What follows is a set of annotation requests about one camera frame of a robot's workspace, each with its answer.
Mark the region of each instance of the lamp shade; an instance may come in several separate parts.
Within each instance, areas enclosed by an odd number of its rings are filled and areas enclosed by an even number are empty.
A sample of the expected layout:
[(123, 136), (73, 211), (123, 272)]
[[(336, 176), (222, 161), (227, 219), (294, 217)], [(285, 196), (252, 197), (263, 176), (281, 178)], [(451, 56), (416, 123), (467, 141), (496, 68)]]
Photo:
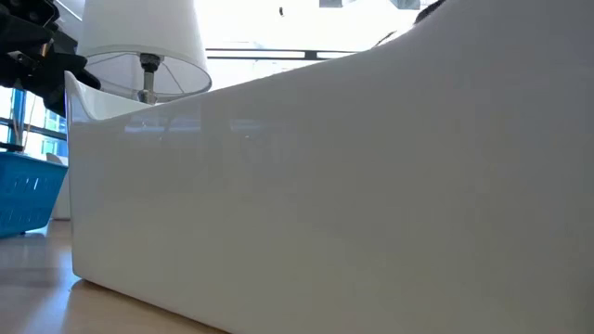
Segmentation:
[(161, 58), (154, 84), (160, 102), (212, 85), (194, 0), (86, 0), (83, 25), (78, 54), (108, 93), (136, 98), (144, 82), (141, 53)]

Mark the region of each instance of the blue plastic crate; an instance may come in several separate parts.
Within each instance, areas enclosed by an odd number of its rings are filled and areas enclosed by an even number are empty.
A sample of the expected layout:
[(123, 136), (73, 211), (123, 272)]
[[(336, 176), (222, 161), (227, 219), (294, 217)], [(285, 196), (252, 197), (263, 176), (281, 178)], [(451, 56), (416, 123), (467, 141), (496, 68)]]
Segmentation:
[(0, 237), (47, 225), (68, 167), (0, 153)]

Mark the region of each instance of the lamp base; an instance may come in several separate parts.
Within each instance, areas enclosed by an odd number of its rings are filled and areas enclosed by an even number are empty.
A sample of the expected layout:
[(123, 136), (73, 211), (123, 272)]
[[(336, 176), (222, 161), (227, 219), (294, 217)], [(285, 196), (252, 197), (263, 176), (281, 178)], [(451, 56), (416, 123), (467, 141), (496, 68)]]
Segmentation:
[(161, 58), (157, 55), (140, 54), (140, 65), (145, 71), (144, 89), (138, 92), (138, 101), (155, 105), (157, 97), (155, 96), (155, 72), (161, 65)]
[(138, 101), (154, 106), (157, 104), (158, 98), (152, 90), (143, 89), (138, 92)]

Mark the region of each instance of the black object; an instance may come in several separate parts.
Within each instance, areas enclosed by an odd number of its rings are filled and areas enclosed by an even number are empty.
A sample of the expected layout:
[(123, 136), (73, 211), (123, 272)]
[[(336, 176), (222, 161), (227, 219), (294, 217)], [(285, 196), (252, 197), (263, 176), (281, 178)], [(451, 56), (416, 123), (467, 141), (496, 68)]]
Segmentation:
[(52, 46), (58, 18), (53, 0), (0, 0), (0, 85), (38, 95), (63, 117), (65, 71), (93, 88), (101, 84), (84, 70), (86, 58)]
[(419, 22), (421, 22), (422, 20), (424, 20), (428, 16), (430, 16), (437, 8), (439, 8), (441, 5), (443, 5), (445, 1), (446, 0), (437, 0), (436, 2), (427, 6), (427, 8), (423, 9), (417, 16), (417, 19), (415, 20), (415, 24), (418, 24)]
[(0, 143), (0, 148), (7, 150), (8, 152), (22, 152), (25, 148), (21, 145), (5, 144)]

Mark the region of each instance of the wooden floor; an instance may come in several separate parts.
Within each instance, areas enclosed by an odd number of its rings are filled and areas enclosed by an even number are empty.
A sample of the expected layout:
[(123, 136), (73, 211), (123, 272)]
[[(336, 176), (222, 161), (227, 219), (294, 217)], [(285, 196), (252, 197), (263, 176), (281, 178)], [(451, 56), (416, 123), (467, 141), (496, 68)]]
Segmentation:
[(71, 226), (0, 239), (0, 333), (220, 333), (72, 273)]

